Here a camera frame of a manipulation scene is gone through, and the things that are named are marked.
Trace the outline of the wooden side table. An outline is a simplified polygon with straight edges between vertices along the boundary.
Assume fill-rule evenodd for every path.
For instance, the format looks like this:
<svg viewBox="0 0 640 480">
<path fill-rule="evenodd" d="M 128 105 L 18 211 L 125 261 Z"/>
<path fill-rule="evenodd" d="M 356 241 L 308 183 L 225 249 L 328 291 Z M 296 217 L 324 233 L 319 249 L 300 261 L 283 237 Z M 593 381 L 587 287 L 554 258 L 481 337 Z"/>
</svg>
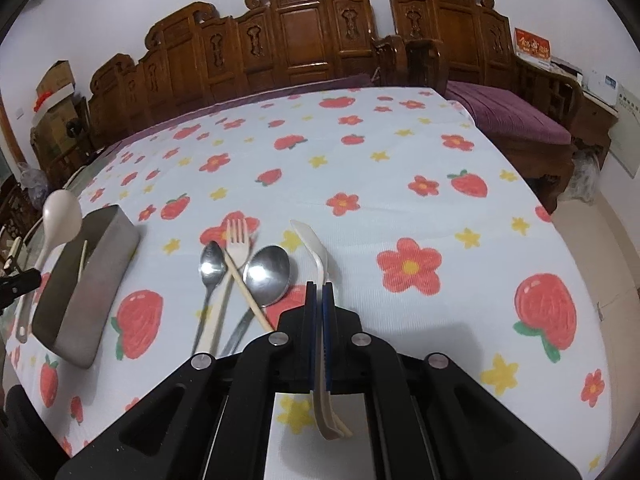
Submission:
<svg viewBox="0 0 640 480">
<path fill-rule="evenodd" d="M 563 126 L 576 148 L 592 151 L 603 167 L 611 146 L 610 130 L 618 121 L 616 110 L 590 96 L 575 76 L 559 67 L 522 58 L 515 66 L 518 95 Z"/>
</svg>

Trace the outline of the white device on side table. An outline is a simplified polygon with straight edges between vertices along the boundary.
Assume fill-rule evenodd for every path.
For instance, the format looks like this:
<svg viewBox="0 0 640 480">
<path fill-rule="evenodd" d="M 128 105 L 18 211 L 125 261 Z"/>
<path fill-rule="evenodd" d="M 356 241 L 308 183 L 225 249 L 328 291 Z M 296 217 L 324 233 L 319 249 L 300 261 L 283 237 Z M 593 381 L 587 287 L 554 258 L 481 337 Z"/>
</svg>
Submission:
<svg viewBox="0 0 640 480">
<path fill-rule="evenodd" d="M 588 93 L 608 106 L 614 106 L 617 102 L 617 81 L 607 74 L 592 70 L 586 76 L 586 89 Z"/>
</svg>

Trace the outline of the light bamboo chopstick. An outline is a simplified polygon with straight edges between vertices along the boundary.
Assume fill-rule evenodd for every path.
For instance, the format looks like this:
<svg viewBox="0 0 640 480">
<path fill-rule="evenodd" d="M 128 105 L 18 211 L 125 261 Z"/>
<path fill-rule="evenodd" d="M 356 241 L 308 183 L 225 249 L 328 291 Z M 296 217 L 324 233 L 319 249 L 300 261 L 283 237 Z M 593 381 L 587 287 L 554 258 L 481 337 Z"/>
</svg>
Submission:
<svg viewBox="0 0 640 480">
<path fill-rule="evenodd" d="M 250 290 L 248 289 L 248 287 L 244 283 L 244 281 L 242 279 L 242 276 L 241 276 L 238 268 L 236 267 L 233 259 L 231 258 L 231 256 L 228 254 L 228 252 L 225 249 L 222 251 L 222 253 L 224 254 L 224 262 L 228 266 L 228 271 L 231 273 L 232 278 L 235 280 L 235 283 L 238 284 L 239 290 L 240 290 L 241 294 L 243 295 L 248 307 L 253 312 L 254 317 L 257 318 L 257 321 L 260 323 L 262 328 L 267 333 L 272 332 L 273 331 L 273 326 L 268 321 L 268 318 L 264 315 L 264 312 L 262 312 L 262 308 L 258 306 L 258 303 L 255 301 L 254 297 L 250 293 Z"/>
<path fill-rule="evenodd" d="M 84 272 L 87 258 L 87 250 L 88 250 L 88 240 L 84 240 L 82 242 L 80 258 L 78 263 L 78 272 L 77 272 L 77 283 L 80 282 L 82 277 L 82 272 Z"/>
</svg>

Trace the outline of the strawberry flower tablecloth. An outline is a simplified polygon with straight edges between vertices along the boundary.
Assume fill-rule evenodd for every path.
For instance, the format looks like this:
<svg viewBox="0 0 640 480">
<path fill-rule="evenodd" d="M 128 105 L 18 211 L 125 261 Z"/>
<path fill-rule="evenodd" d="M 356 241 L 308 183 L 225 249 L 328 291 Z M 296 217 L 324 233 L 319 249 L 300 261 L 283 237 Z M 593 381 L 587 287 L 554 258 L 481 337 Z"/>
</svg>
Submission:
<svg viewBox="0 0 640 480">
<path fill-rule="evenodd" d="M 340 306 L 408 356 L 450 356 L 586 479 L 612 432 L 608 364 L 587 287 L 544 207 L 458 104 L 418 88 L 307 93 L 231 107 L 123 148 L 82 190 L 119 206 L 140 244 L 96 360 L 8 343 L 63 456 L 79 453 L 190 354 L 198 260 L 245 221 L 294 266 L 276 320 L 317 276 L 294 230 L 329 254 Z"/>
</svg>

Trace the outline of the carved wooden sofa bench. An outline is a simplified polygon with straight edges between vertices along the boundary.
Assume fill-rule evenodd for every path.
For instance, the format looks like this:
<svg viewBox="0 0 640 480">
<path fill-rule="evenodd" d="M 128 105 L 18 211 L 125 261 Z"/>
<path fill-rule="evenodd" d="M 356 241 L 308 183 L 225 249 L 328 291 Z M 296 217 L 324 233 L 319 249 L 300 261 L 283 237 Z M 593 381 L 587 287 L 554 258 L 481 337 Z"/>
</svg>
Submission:
<svg viewBox="0 0 640 480">
<path fill-rule="evenodd" d="M 260 92 L 351 76 L 400 86 L 404 42 L 376 33 L 370 0 L 245 0 L 220 16 L 197 1 L 154 24 L 145 55 L 116 54 L 92 76 L 89 112 L 110 145 L 187 112 Z"/>
</svg>

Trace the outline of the red calendar box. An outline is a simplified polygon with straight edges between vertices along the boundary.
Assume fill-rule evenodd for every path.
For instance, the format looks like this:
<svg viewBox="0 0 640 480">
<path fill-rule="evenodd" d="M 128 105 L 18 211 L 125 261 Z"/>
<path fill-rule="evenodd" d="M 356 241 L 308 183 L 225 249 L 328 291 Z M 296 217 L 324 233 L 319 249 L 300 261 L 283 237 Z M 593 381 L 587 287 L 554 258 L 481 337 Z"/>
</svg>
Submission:
<svg viewBox="0 0 640 480">
<path fill-rule="evenodd" d="M 551 61 L 551 44 L 544 37 L 537 36 L 527 30 L 514 28 L 515 51 L 521 58 L 528 58 L 536 62 L 549 63 Z"/>
</svg>

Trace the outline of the stacked cardboard boxes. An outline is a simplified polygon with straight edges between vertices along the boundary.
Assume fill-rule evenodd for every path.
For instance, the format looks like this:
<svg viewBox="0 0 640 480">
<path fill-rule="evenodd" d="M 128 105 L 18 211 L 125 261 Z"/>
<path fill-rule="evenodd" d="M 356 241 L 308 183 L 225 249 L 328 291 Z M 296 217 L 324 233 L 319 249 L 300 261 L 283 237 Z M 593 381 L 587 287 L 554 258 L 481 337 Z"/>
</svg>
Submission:
<svg viewBox="0 0 640 480">
<path fill-rule="evenodd" d="M 62 188 L 94 154 L 85 98 L 66 98 L 43 115 L 30 132 L 30 145 L 52 190 Z"/>
</svg>

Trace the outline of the plastic bag on floor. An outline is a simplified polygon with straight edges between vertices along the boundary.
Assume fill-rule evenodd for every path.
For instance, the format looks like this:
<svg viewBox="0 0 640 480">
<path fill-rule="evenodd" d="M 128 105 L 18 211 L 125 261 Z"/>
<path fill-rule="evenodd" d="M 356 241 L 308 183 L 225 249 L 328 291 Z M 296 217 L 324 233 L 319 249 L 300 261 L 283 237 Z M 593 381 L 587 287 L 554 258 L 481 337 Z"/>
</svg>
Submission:
<svg viewBox="0 0 640 480">
<path fill-rule="evenodd" d="M 578 151 L 573 157 L 574 170 L 560 200 L 580 200 L 592 204 L 599 188 L 600 166 L 594 151 Z"/>
</svg>

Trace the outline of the large steel spoon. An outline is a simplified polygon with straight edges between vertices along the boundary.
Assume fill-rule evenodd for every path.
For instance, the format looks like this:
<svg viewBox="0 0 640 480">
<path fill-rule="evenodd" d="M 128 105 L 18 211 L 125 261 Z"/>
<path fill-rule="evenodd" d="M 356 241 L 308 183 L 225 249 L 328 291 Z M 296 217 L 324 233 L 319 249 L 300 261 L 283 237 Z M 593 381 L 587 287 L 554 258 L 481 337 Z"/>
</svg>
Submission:
<svg viewBox="0 0 640 480">
<path fill-rule="evenodd" d="M 284 297 L 290 287 L 290 276 L 288 254 L 277 245 L 265 246 L 255 252 L 243 271 L 243 281 L 261 308 L 271 306 Z M 224 346 L 223 356 L 231 356 L 238 350 L 253 318 L 253 312 L 247 310 Z"/>
</svg>

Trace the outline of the metal rectangular tray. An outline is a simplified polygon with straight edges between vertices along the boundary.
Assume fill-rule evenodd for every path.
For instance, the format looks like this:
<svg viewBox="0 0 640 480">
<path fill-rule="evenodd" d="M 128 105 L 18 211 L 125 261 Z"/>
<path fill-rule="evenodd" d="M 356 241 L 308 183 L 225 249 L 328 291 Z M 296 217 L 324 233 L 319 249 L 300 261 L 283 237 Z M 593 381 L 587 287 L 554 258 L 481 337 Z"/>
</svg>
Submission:
<svg viewBox="0 0 640 480">
<path fill-rule="evenodd" d="M 32 318 L 32 336 L 73 366 L 90 367 L 140 237 L 117 205 L 89 212 L 50 272 Z M 84 240 L 88 240 L 86 265 L 77 283 Z"/>
</svg>

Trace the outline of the top cardboard box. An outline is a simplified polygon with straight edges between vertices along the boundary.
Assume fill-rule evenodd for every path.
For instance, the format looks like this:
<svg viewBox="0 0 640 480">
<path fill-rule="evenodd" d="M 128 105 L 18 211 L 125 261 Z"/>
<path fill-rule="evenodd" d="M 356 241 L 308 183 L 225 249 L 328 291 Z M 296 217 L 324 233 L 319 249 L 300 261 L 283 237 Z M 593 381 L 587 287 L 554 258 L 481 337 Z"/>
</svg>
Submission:
<svg viewBox="0 0 640 480">
<path fill-rule="evenodd" d="M 36 88 L 37 96 L 40 98 L 47 92 L 58 92 L 69 84 L 75 84 L 70 62 L 66 60 L 55 62 L 40 80 Z"/>
</svg>

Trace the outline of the cream plastic fork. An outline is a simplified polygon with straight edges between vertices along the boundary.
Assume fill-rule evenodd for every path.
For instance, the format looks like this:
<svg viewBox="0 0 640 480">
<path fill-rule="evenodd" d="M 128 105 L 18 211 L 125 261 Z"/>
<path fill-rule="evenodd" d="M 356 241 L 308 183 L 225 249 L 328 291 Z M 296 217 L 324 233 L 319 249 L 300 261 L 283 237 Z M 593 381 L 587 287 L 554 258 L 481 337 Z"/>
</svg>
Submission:
<svg viewBox="0 0 640 480">
<path fill-rule="evenodd" d="M 238 270 L 247 262 L 250 255 L 250 230 L 245 219 L 233 219 L 227 222 L 224 254 L 233 260 Z M 216 354 L 222 311 L 232 281 L 232 273 L 227 270 L 214 289 L 213 302 L 207 307 L 204 326 L 194 349 L 195 353 L 206 352 L 212 356 Z"/>
</svg>

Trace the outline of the large cream plastic spoon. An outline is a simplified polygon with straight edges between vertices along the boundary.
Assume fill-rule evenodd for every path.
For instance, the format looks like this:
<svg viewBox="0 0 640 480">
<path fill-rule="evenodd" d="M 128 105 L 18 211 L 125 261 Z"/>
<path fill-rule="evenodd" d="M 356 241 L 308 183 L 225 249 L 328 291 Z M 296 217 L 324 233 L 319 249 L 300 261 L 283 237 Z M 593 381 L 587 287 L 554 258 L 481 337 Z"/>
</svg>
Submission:
<svg viewBox="0 0 640 480">
<path fill-rule="evenodd" d="M 37 271 L 43 269 L 54 248 L 70 242 L 78 235 L 82 225 L 82 213 L 77 197 L 67 190 L 51 193 L 43 205 L 42 225 L 43 244 L 34 265 Z M 30 309 L 37 289 L 38 286 L 23 296 L 18 303 L 20 312 L 16 321 L 15 337 L 20 344 L 24 344 L 28 338 Z"/>
</svg>

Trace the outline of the white wall panel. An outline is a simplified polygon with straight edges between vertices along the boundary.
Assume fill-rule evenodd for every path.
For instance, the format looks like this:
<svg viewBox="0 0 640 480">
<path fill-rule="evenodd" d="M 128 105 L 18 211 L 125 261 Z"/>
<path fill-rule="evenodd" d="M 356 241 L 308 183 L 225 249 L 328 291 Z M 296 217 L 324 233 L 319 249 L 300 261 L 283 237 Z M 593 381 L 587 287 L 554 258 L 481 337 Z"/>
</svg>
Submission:
<svg viewBox="0 0 640 480">
<path fill-rule="evenodd" d="M 634 178 L 640 166 L 640 110 L 639 99 L 621 84 L 615 105 L 617 122 L 610 130 L 610 151 Z"/>
</svg>

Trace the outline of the small steel spoon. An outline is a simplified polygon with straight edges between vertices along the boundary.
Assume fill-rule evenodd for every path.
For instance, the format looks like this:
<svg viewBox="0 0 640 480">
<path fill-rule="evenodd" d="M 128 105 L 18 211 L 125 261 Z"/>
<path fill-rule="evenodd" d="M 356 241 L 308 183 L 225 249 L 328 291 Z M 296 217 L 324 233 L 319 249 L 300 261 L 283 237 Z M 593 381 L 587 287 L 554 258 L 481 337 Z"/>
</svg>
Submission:
<svg viewBox="0 0 640 480">
<path fill-rule="evenodd" d="M 192 353 L 197 354 L 208 315 L 208 306 L 215 288 L 220 284 L 227 273 L 227 263 L 224 261 L 224 252 L 217 242 L 209 242 L 205 245 L 201 253 L 200 265 L 198 266 L 200 278 L 205 286 L 205 297 L 201 310 L 198 330 L 194 337 Z"/>
</svg>

